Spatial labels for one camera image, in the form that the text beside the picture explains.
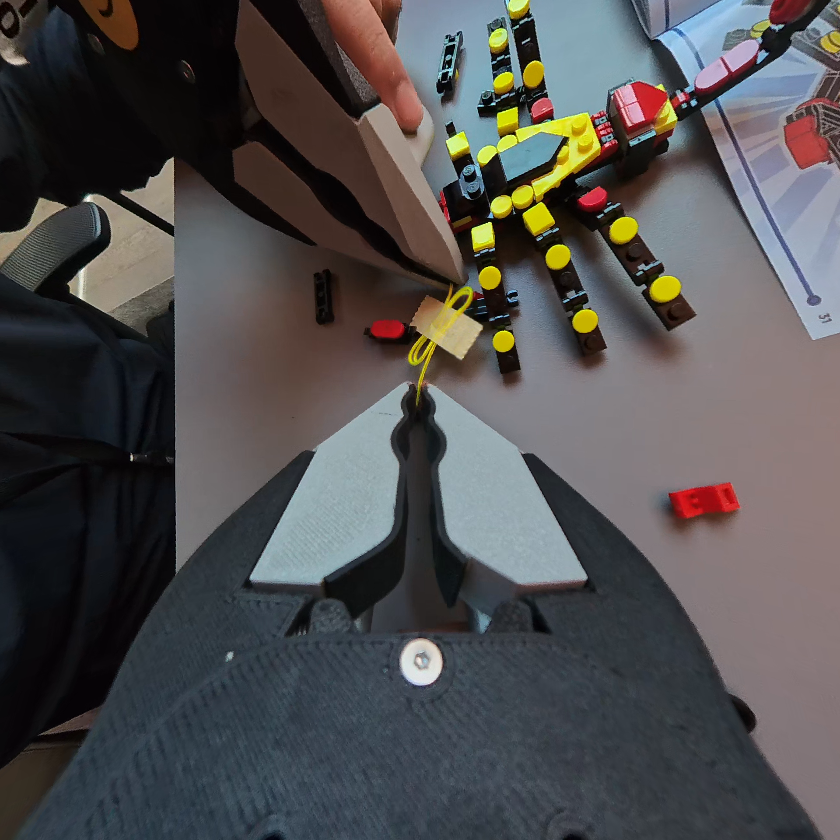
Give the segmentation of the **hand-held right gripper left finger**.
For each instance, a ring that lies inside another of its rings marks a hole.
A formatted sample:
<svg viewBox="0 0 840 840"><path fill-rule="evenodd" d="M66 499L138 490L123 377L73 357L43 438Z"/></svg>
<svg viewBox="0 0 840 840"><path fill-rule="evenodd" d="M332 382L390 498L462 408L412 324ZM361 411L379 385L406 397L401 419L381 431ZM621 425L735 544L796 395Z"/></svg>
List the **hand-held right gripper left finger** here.
<svg viewBox="0 0 840 840"><path fill-rule="evenodd" d="M401 580L414 385L387 393L314 451L249 581L365 613Z"/></svg>

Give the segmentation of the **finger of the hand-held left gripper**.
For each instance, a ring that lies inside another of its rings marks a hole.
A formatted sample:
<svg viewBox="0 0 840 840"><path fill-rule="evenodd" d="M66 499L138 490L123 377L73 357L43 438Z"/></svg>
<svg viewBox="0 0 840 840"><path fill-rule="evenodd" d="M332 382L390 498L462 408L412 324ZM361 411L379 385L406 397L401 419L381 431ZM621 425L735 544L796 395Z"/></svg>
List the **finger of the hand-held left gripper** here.
<svg viewBox="0 0 840 840"><path fill-rule="evenodd" d="M459 247L422 172L434 137L428 111L405 135L335 43L320 3L241 3L235 45L244 124L237 149L264 145L336 220L400 267L461 281ZM314 244L254 199L270 225L285 223Z"/></svg>
<svg viewBox="0 0 840 840"><path fill-rule="evenodd" d="M247 142L238 148L233 163L236 183L315 245L370 266L400 272L432 287L448 285L447 279L423 276L378 254L358 232L336 220L310 188L261 143Z"/></svg>

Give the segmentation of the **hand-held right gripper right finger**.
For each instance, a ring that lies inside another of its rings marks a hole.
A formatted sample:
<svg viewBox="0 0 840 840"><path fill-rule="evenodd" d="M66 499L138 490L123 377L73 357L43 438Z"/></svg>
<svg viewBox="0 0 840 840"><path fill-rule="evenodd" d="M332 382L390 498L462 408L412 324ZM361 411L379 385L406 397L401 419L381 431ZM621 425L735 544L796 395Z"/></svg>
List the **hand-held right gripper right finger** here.
<svg viewBox="0 0 840 840"><path fill-rule="evenodd" d="M492 614L503 602L582 587L587 575L518 447L434 385L423 397L437 584Z"/></svg>

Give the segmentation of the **person's left forearm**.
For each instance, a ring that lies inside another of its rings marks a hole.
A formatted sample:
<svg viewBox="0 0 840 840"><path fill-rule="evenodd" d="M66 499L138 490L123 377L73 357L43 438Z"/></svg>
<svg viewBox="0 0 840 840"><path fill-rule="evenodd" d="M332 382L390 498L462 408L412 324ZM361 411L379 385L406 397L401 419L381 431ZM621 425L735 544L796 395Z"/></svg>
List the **person's left forearm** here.
<svg viewBox="0 0 840 840"><path fill-rule="evenodd" d="M50 12L26 56L1 77L4 233L24 228L39 198L71 206L139 189L172 158L93 62L69 15Z"/></svg>

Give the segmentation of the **yellow black lego spider model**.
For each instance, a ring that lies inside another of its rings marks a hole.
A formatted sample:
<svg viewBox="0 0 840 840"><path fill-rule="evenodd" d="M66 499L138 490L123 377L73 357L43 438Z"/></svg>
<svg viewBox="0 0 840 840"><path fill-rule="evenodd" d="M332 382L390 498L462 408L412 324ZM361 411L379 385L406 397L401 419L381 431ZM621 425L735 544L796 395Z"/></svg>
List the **yellow black lego spider model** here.
<svg viewBox="0 0 840 840"><path fill-rule="evenodd" d="M772 2L770 32L746 52L730 49L721 69L704 70L697 83L669 92L664 86L630 79L609 90L605 108L555 118L539 51L530 2L506 2L507 14L488 24L493 89L482 107L494 107L499 140L473 154L465 132L446 124L447 151L457 178L440 193L440 206L454 233L471 235L479 291L451 291L433 320L428 344L443 347L455 326L482 310L492 330L492 347L502 375L520 372L512 331L512 296L497 259L495 224L519 218L531 236L560 298L579 351L593 356L606 349L600 317L593 309L564 243L555 208L561 207L598 233L657 319L668 330L692 320L680 280L665 271L639 234L638 222L603 187L580 183L611 165L622 177L646 172L669 149L678 123L768 66L791 47L822 2Z"/></svg>

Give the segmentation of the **red flat lego plate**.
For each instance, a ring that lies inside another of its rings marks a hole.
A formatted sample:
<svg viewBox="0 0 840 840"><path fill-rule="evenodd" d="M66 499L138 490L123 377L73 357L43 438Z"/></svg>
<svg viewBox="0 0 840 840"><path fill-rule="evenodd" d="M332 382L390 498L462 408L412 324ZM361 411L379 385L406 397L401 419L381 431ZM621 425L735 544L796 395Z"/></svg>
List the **red flat lego plate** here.
<svg viewBox="0 0 840 840"><path fill-rule="evenodd" d="M675 516L684 520L740 509L739 499L730 482L671 491L668 500Z"/></svg>

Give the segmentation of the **lego instruction booklet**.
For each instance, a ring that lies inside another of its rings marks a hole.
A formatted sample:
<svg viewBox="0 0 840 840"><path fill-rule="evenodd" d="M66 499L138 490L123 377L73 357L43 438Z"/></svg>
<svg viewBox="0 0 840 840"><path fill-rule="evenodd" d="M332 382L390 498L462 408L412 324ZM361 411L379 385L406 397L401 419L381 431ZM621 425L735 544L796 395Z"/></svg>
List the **lego instruction booklet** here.
<svg viewBox="0 0 840 840"><path fill-rule="evenodd" d="M770 32L771 2L634 1L688 83ZM702 111L742 209L812 339L839 330L839 6Z"/></svg>

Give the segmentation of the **person's left hand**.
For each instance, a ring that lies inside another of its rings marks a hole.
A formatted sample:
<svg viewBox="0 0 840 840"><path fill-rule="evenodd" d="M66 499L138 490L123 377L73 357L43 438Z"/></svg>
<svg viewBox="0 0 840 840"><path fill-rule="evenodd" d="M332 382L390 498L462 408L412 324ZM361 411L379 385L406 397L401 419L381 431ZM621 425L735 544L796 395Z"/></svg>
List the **person's left hand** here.
<svg viewBox="0 0 840 840"><path fill-rule="evenodd" d="M405 133L415 133L424 107L395 42L401 1L323 1L336 43L391 110Z"/></svg>

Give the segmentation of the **grey mesh office chair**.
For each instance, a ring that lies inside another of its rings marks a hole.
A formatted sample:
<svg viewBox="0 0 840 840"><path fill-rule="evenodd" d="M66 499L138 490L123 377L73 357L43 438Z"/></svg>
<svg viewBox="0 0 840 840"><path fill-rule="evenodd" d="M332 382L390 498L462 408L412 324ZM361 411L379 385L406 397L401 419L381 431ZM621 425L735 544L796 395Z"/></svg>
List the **grey mesh office chair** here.
<svg viewBox="0 0 840 840"><path fill-rule="evenodd" d="M30 292L77 308L98 309L70 291L70 283L111 243L111 225L106 210L91 201L61 209L38 224L3 260L2 277ZM138 311L138 298L122 304L126 320L98 312L110 330L121 338L152 343L165 354L175 354L174 302L146 318Z"/></svg>

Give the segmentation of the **person's dark clothing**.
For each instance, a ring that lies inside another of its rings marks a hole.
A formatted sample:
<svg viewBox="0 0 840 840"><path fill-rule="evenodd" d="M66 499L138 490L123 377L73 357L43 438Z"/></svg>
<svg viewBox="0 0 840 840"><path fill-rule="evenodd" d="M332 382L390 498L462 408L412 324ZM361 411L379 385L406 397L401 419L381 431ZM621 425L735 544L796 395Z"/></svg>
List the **person's dark clothing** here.
<svg viewBox="0 0 840 840"><path fill-rule="evenodd" d="M175 570L171 350L5 276L1 762L100 705Z"/></svg>

